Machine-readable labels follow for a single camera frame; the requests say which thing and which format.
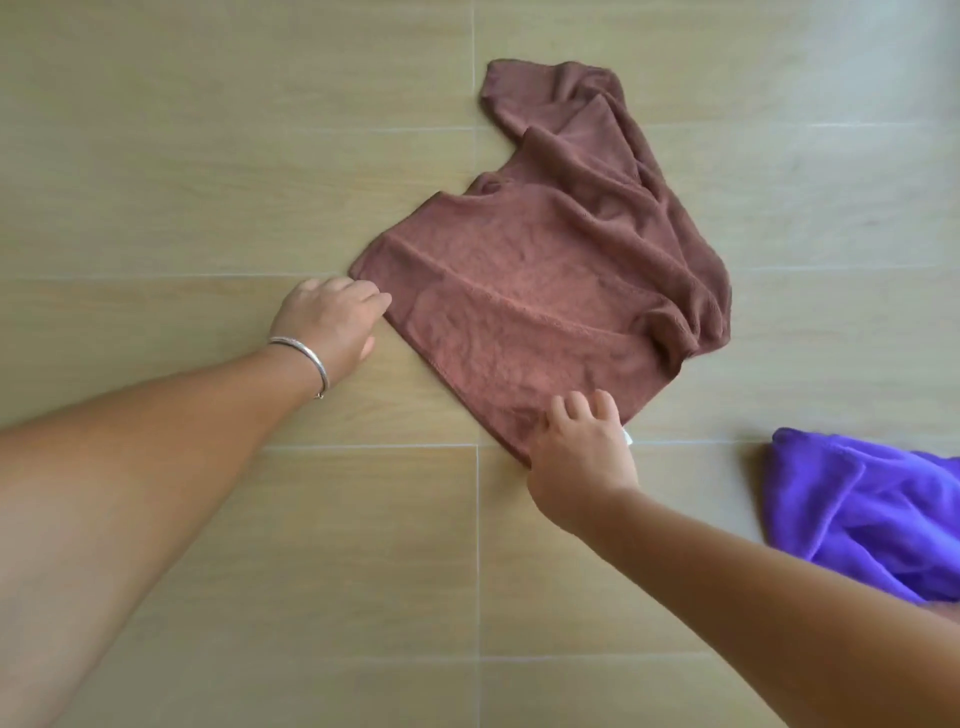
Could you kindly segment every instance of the forearm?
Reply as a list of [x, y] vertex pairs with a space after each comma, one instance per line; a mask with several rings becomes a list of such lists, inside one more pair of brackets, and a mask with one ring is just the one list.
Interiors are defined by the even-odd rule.
[[946, 725], [960, 630], [850, 579], [624, 496], [587, 541], [682, 619], [787, 722]]
[[316, 391], [310, 367], [268, 347], [0, 434], [5, 725], [47, 719], [14, 710], [56, 714], [255, 450]]

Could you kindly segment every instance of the silver bangle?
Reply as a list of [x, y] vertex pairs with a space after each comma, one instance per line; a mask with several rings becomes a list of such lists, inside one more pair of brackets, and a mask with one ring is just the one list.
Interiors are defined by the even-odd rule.
[[310, 361], [313, 362], [313, 365], [317, 367], [317, 371], [320, 372], [320, 379], [324, 381], [324, 388], [317, 393], [317, 396], [313, 398], [314, 400], [322, 400], [326, 390], [330, 388], [330, 380], [326, 376], [326, 369], [324, 369], [324, 363], [320, 358], [313, 353], [313, 351], [306, 344], [303, 344], [297, 339], [291, 339], [289, 336], [271, 336], [268, 344], [282, 344], [286, 347], [293, 347], [298, 352], [306, 356]]

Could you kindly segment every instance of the person's right hand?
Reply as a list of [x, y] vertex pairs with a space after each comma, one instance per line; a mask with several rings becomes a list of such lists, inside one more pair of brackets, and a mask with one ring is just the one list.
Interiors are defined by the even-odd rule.
[[332, 387], [373, 351], [373, 325], [392, 300], [369, 280], [305, 280], [283, 300], [270, 335], [309, 347], [323, 362]]
[[602, 527], [615, 497], [638, 486], [613, 397], [598, 390], [554, 397], [530, 448], [527, 487], [550, 521], [585, 538]]

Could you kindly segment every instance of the tiled floor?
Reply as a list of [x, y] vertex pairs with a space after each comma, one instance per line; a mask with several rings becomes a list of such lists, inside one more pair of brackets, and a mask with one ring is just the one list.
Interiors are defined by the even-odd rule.
[[[509, 148], [486, 61], [613, 67], [731, 268], [733, 341], [630, 425], [759, 539], [780, 425], [960, 450], [957, 0], [11, 0], [0, 423], [244, 352]], [[551, 527], [392, 331], [286, 425], [61, 728], [778, 724]]]

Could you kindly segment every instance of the towel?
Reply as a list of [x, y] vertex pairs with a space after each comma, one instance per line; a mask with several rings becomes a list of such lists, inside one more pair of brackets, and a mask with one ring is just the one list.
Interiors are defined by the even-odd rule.
[[916, 604], [960, 600], [960, 458], [774, 433], [771, 546]]
[[516, 144], [350, 267], [387, 320], [528, 463], [554, 394], [609, 391], [624, 422], [730, 338], [727, 272], [667, 187], [609, 70], [493, 61], [480, 91]]

